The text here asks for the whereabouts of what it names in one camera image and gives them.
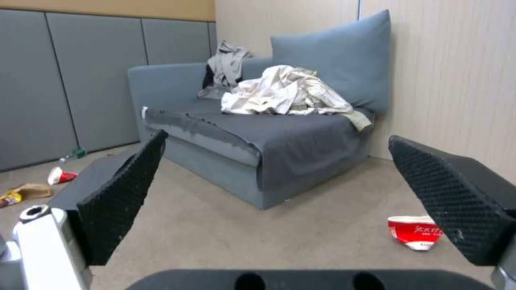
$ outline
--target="floor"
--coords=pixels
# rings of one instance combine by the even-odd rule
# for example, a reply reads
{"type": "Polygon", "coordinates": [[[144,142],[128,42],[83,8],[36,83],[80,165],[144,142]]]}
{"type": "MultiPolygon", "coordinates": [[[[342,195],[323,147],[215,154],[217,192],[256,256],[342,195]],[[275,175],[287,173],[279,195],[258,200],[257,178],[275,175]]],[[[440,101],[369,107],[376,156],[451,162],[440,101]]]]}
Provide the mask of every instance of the floor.
{"type": "MultiPolygon", "coordinates": [[[[81,171],[97,152],[66,164],[81,171]]],[[[0,191],[46,181],[56,163],[0,173],[0,191]]],[[[55,191],[63,185],[55,186],[55,191]]],[[[46,200],[0,208],[10,237],[19,213],[46,200]]],[[[414,252],[387,230],[393,215],[424,210],[389,161],[369,158],[347,174],[267,211],[259,211],[163,159],[133,228],[105,267],[92,267],[92,289],[122,289],[171,268],[434,268],[490,284],[490,267],[475,267],[443,237],[414,252]]]]}

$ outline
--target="sofa armrest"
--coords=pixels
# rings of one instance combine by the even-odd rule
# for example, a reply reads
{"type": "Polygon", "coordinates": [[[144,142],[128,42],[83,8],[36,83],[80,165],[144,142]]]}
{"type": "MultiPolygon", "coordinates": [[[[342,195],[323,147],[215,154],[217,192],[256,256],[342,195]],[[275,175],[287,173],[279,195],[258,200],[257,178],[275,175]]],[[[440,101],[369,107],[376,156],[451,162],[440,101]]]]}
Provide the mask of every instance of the sofa armrest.
{"type": "Polygon", "coordinates": [[[167,109],[196,98],[197,92],[202,89],[205,73],[206,63],[203,62],[129,69],[129,88],[140,141],[149,138],[149,131],[141,118],[142,107],[167,109]]]}

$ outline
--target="cubicle partition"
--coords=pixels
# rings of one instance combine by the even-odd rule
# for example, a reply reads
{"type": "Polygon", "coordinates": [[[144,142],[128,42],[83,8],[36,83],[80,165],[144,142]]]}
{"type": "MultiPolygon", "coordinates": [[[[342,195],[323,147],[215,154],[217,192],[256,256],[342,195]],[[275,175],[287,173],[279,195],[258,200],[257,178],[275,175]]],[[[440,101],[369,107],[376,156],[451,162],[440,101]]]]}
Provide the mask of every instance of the cubicle partition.
{"type": "Polygon", "coordinates": [[[127,70],[216,45],[211,21],[0,9],[0,171],[137,142],[127,70]]]}

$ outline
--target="wood-grain wall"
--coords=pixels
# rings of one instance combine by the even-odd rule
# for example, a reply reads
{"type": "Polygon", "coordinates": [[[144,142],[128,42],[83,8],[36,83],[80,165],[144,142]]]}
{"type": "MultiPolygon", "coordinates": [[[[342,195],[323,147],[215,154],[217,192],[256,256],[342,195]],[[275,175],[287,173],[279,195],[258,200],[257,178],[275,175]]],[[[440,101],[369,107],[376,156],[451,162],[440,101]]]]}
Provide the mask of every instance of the wood-grain wall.
{"type": "Polygon", "coordinates": [[[315,32],[357,19],[358,0],[216,0],[217,38],[255,56],[271,55],[269,37],[315,32]]]}
{"type": "Polygon", "coordinates": [[[215,21],[215,0],[0,0],[0,9],[215,21]]]}
{"type": "Polygon", "coordinates": [[[516,184],[516,1],[361,0],[388,8],[394,37],[392,109],[371,155],[392,134],[472,156],[516,184]]]}

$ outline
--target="white cloth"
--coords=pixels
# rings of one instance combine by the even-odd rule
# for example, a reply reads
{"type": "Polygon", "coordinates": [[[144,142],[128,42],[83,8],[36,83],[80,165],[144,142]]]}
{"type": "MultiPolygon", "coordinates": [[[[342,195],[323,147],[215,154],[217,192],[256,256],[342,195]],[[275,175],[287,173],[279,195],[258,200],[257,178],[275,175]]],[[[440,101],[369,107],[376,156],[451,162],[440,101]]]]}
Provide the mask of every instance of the white cloth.
{"type": "Polygon", "coordinates": [[[371,122],[312,72],[291,66],[267,68],[261,78],[244,80],[225,93],[221,111],[230,114],[339,114],[358,131],[371,122]]]}
{"type": "Polygon", "coordinates": [[[215,86],[236,87],[236,80],[242,76],[243,59],[247,57],[251,57],[247,49],[222,41],[217,53],[208,60],[215,86]]]}

